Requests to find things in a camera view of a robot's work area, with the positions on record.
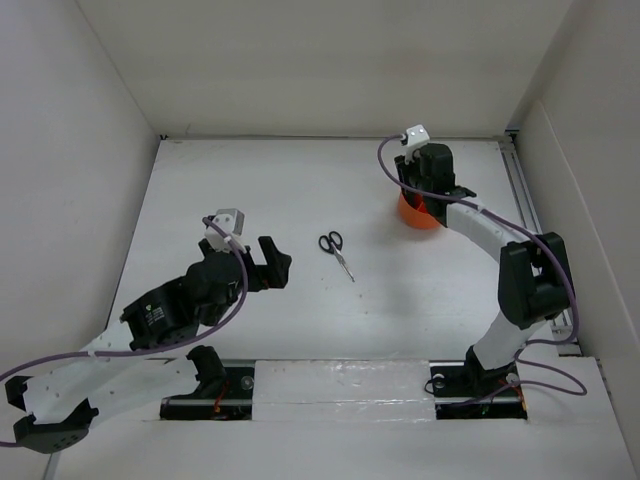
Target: white enclosure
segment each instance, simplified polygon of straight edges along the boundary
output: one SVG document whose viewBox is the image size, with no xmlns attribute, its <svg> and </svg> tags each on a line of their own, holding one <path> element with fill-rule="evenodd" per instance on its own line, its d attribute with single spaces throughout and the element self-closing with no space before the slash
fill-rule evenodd
<svg viewBox="0 0 640 480">
<path fill-rule="evenodd" d="M 303 463 L 286 461 L 292 449 L 317 462 L 317 475 L 336 478 L 388 478 L 401 471 L 394 465 L 405 478 L 633 477 L 620 430 L 638 470 L 636 1 L 2 0 L 0 7 L 0 369 L 80 348 L 137 295 L 184 273 L 199 258 L 199 218 L 220 207 L 245 210 L 248 243 L 272 235 L 294 257 L 287 290 L 250 298 L 238 322 L 211 339 L 224 357 L 411 358 L 411 372 L 428 359 L 461 358 L 495 315 L 497 267 L 452 232 L 424 237 L 402 225 L 393 216 L 397 190 L 375 165 L 378 138 L 423 123 L 433 136 L 458 137 L 447 141 L 460 182 L 529 227 L 532 198 L 543 229 L 564 237 L 583 352 L 601 360 L 613 405 L 593 358 L 571 363 L 543 349 L 534 354 L 571 364 L 595 393 L 581 403 L 532 390 L 531 422 L 500 424 L 502 439 L 486 422 L 431 421 L 432 404 L 417 396 L 404 419 L 428 429 L 319 425 L 326 408 L 299 411 L 266 392 L 260 408 L 272 423 L 250 422 L 253 430 L 143 422 L 157 417 L 155 405 L 131 412 L 56 456 L 56 478 L 206 475 L 215 455 L 201 447 L 218 435 L 231 443 L 216 462 L 246 445 L 273 478 L 304 476 Z M 496 142 L 511 126 L 522 127 L 522 170 L 514 146 Z M 154 164 L 161 135 L 170 138 Z M 340 138 L 230 139 L 251 136 Z M 307 203 L 291 204 L 294 194 Z M 316 251 L 324 231 L 315 224 L 345 234 L 355 284 Z M 293 227 L 298 237 L 284 235 Z M 295 318 L 281 317 L 279 300 Z M 263 378 L 280 385 L 280 377 Z M 19 413 L 0 402 L 0 440 L 13 439 Z M 285 425 L 296 415 L 315 423 Z M 184 457 L 169 452 L 194 438 L 199 447 Z M 358 447 L 349 456 L 341 442 Z M 444 461 L 447 442 L 468 452 L 477 470 Z M 478 442 L 482 458 L 473 453 Z M 338 461 L 313 458 L 299 448 L 305 443 L 324 445 Z M 423 455 L 417 446 L 427 445 Z M 520 471 L 492 470 L 505 450 Z M 563 470 L 565 458 L 574 467 Z M 47 461 L 0 449 L 0 476 L 39 480 Z M 243 478 L 253 471 L 225 468 Z M 53 480 L 55 468 L 47 471 Z"/>
<path fill-rule="evenodd" d="M 570 0 L 79 0 L 156 132 L 500 135 Z"/>
</svg>

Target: white wall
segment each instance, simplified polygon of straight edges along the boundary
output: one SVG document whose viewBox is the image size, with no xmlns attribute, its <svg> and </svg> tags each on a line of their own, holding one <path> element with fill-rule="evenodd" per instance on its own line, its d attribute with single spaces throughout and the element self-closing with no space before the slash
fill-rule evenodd
<svg viewBox="0 0 640 480">
<path fill-rule="evenodd" d="M 572 0 L 79 0 L 157 132 L 504 132 Z"/>
<path fill-rule="evenodd" d="M 75 2 L 2 0 L 0 11 L 4 371 L 104 326 L 157 141 Z M 2 440 L 18 417 L 0 407 Z M 0 476 L 37 479 L 46 461 L 0 450 Z"/>
<path fill-rule="evenodd" d="M 581 341 L 602 359 L 640 467 L 640 3 L 589 1 L 519 152 L 543 226 L 568 243 Z"/>
</svg>

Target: scissor blade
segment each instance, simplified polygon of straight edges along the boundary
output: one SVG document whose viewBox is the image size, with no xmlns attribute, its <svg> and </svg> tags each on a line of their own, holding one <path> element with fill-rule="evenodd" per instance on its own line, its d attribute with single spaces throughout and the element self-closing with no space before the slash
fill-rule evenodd
<svg viewBox="0 0 640 480">
<path fill-rule="evenodd" d="M 349 270 L 349 265 L 347 265 L 347 262 L 342 256 L 342 253 L 340 252 L 340 250 L 338 250 L 337 248 L 334 248 L 333 254 L 336 256 L 336 260 L 338 260 L 338 263 L 340 264 L 340 266 L 344 269 L 347 275 L 349 275 L 349 278 L 351 279 L 351 281 L 355 283 L 356 279 L 353 276 L 353 273 L 351 273 L 351 270 Z"/>
</svg>

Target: screw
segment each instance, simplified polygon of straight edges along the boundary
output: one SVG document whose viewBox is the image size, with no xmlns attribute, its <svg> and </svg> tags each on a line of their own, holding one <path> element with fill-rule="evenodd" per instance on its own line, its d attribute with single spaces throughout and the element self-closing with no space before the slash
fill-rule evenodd
<svg viewBox="0 0 640 480">
<path fill-rule="evenodd" d="M 517 383 L 520 381 L 520 377 L 518 377 L 518 375 L 516 375 L 515 373 L 510 373 L 507 375 L 506 380 L 507 383 Z"/>
<path fill-rule="evenodd" d="M 242 387 L 243 390 L 253 389 L 253 383 L 254 383 L 253 377 L 250 377 L 248 375 L 240 379 L 240 386 Z"/>
<path fill-rule="evenodd" d="M 436 373 L 433 378 L 433 387 L 437 388 L 438 390 L 440 390 L 441 388 L 444 388 L 446 386 L 446 384 L 444 383 L 444 375 L 442 375 L 441 373 Z"/>
</svg>

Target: red wire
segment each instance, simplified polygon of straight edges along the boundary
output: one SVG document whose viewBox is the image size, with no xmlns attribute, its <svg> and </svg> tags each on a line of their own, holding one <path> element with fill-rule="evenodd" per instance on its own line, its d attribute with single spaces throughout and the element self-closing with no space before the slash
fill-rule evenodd
<svg viewBox="0 0 640 480">
<path fill-rule="evenodd" d="M 213 404 L 214 413 L 220 413 L 220 400 L 223 399 L 223 397 L 227 394 L 228 390 L 229 390 L 229 380 L 227 380 L 225 384 L 222 386 L 222 392 L 220 392 L 220 395 L 218 395 L 218 398 L 216 398 L 216 402 Z"/>
</svg>

